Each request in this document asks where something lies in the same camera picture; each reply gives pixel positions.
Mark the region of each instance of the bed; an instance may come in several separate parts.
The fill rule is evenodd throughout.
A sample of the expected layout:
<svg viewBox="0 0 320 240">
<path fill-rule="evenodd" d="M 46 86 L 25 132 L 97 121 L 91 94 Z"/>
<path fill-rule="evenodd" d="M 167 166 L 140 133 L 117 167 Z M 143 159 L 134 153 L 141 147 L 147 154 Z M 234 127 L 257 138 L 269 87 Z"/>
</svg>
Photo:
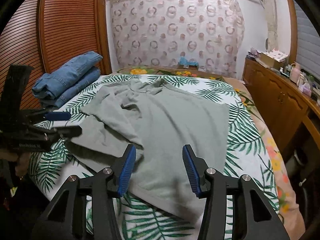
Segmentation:
<svg viewBox="0 0 320 240">
<path fill-rule="evenodd" d="M 249 174 L 264 192 L 278 213 L 291 239 L 298 239 L 304 232 L 304 223 L 295 202 L 284 162 L 276 144 L 257 111 L 251 96 L 241 82 L 200 71 L 177 69 L 125 68 L 118 73 L 100 78 L 71 99 L 61 111 L 72 117 L 68 122 L 41 122 L 40 127 L 75 125 L 86 117 L 80 108 L 91 101 L 105 84 L 127 81 L 132 78 L 152 82 L 164 78 L 182 90 L 208 100 L 230 106 L 228 150 L 224 174 L 239 177 Z M 92 176 L 89 169 L 79 162 L 59 140 L 49 153 L 33 153 L 29 175 L 43 194 L 51 200 L 68 176 Z M 227 200 L 225 239 L 231 239 L 232 202 Z M 196 224 L 177 218 L 151 206 L 130 193 L 121 200 L 114 199 L 119 229 L 125 240 L 129 239 L 196 239 L 201 219 Z M 87 197 L 87 230 L 93 233 L 91 198 Z"/>
</svg>

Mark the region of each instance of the window blind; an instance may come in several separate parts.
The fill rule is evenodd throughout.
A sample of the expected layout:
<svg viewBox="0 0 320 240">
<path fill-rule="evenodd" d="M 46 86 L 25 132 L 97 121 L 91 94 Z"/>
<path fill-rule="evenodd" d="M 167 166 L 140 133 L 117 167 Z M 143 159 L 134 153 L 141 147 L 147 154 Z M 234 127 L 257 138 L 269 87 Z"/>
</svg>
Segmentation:
<svg viewBox="0 0 320 240">
<path fill-rule="evenodd" d="M 301 68 L 320 79 L 320 37 L 303 12 L 294 2 L 298 24 L 298 47 L 296 62 Z"/>
</svg>

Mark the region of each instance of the white wall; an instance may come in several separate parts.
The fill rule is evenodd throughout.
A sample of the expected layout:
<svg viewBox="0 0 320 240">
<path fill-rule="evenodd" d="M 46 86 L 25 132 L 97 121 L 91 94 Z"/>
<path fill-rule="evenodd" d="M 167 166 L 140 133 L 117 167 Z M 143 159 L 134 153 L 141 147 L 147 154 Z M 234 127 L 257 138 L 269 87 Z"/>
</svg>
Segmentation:
<svg viewBox="0 0 320 240">
<path fill-rule="evenodd" d="M 237 78 L 242 79 L 244 61 L 248 51 L 255 48 L 266 51 L 268 26 L 259 0 L 238 0 L 244 18 L 244 39 L 237 55 Z"/>
<path fill-rule="evenodd" d="M 251 47 L 265 51 L 265 41 L 268 37 L 267 22 L 264 9 L 259 0 L 238 0 L 244 16 L 245 33 L 242 45 L 237 55 L 237 78 L 241 79 L 244 60 Z M 110 5 L 106 3 L 108 43 L 112 70 L 117 71 L 119 65 L 113 44 Z"/>
<path fill-rule="evenodd" d="M 279 51 L 290 53 L 291 23 L 288 0 L 275 0 L 277 11 L 277 34 Z"/>
</svg>

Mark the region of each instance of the box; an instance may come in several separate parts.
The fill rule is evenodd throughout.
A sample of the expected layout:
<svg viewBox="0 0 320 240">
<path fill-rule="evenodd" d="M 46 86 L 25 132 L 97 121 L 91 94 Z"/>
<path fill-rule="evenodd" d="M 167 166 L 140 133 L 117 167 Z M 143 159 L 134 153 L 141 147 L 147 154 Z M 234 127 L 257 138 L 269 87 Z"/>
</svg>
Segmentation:
<svg viewBox="0 0 320 240">
<path fill-rule="evenodd" d="M 187 65 L 188 68 L 185 68 L 184 65 L 178 65 L 178 69 L 184 69 L 184 70 L 198 70 L 199 66 L 194 65 Z"/>
<path fill-rule="evenodd" d="M 266 68 L 275 68 L 277 70 L 280 70 L 280 68 L 284 66 L 284 61 L 278 62 L 274 58 L 271 58 L 270 56 L 264 53 L 260 54 L 258 62 Z"/>
</svg>

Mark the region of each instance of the gray t-shirt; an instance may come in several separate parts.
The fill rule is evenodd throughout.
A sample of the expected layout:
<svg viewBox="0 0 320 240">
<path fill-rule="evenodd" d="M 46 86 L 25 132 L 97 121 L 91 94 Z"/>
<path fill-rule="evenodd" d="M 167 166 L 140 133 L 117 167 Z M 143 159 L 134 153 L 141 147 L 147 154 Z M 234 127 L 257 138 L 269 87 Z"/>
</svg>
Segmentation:
<svg viewBox="0 0 320 240">
<path fill-rule="evenodd" d="M 132 79 L 103 86 L 81 109 L 88 114 L 81 136 L 67 148 L 95 171 L 122 156 L 128 143 L 137 159 L 128 191 L 191 222 L 205 200 L 192 193 L 182 160 L 190 144 L 197 157 L 223 172 L 229 106 L 180 90 L 160 79 L 151 84 Z"/>
</svg>

